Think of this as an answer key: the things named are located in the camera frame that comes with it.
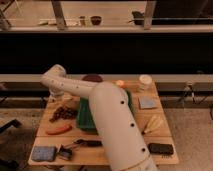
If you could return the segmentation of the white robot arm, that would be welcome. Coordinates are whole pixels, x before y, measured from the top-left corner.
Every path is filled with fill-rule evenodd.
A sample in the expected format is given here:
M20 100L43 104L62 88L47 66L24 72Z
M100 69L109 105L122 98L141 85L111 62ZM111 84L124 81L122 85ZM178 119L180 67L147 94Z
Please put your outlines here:
M89 101L112 171L158 171L122 88L106 81L69 79L58 64L42 75L41 82L54 93L67 92Z

